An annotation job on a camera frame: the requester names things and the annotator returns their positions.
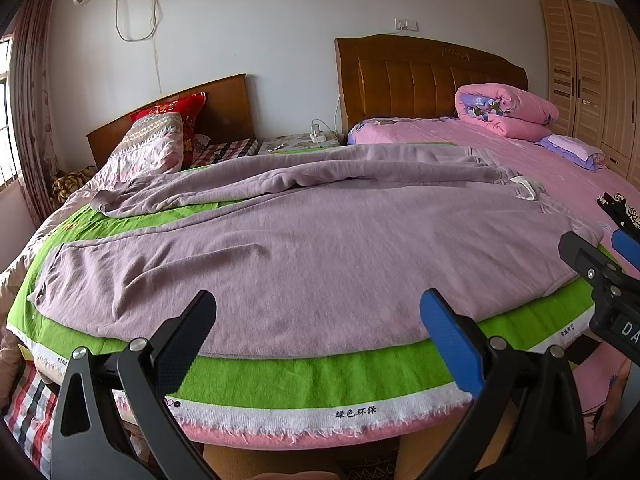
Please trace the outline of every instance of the metal bolt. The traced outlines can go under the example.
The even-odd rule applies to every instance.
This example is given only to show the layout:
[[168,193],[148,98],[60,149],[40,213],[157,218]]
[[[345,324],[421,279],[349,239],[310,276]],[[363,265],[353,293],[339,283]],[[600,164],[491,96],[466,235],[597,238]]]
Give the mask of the metal bolt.
[[507,341],[500,336],[494,336],[489,339],[489,345],[491,345],[491,348],[494,350],[504,350],[507,348]]
[[84,346],[79,346],[73,351],[73,353],[71,354],[71,357],[73,357],[73,359],[82,359],[85,355],[86,355],[86,348]]
[[146,346],[146,339],[143,337],[135,338],[131,343],[129,343],[129,350],[132,352],[140,352]]
[[562,350],[562,348],[558,345],[551,345],[550,352],[553,357],[556,357],[558,359],[564,356],[564,350]]

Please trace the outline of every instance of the brown wooden headboard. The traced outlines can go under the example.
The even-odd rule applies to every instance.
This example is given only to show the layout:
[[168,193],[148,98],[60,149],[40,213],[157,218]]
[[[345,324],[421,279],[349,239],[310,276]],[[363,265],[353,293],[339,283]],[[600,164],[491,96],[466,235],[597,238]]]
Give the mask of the brown wooden headboard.
[[[245,75],[233,75],[194,86],[136,108],[129,114],[197,92],[206,92],[207,101],[196,120],[194,129],[196,134],[206,135],[218,143],[253,137],[254,124],[251,120],[249,99],[246,94]],[[104,166],[111,152],[129,131],[131,127],[129,114],[105,124],[86,136],[98,168]]]
[[503,57],[424,38],[337,38],[335,57],[344,132],[372,117],[455,115],[456,90],[466,84],[529,87],[524,69]]

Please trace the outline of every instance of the checkered fabric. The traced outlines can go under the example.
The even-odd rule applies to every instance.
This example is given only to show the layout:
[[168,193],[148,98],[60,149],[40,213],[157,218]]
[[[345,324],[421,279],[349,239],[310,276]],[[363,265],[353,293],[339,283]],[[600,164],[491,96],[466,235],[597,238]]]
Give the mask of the checkered fabric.
[[46,478],[50,478],[56,400],[55,394],[40,379],[33,362],[26,361],[4,416],[4,422],[24,453]]
[[224,144],[210,144],[202,152],[191,168],[200,168],[208,164],[215,164],[238,156],[254,155],[258,151],[258,139],[250,138],[225,142]]

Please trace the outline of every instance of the wardrobe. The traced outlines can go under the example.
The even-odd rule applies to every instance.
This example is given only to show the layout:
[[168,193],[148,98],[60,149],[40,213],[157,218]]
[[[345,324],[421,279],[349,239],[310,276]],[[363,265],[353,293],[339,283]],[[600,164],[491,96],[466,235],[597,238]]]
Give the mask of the wardrobe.
[[542,0],[554,133],[599,147],[640,189],[640,42],[622,12],[584,0]]

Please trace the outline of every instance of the curtain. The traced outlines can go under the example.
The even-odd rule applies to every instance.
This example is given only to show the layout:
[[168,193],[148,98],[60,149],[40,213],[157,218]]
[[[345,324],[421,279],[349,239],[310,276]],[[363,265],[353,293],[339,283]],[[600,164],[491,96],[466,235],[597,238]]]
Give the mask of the curtain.
[[49,15],[53,0],[24,0],[16,16],[9,64],[14,136],[27,207],[37,226],[56,209],[51,186],[58,172],[49,112]]

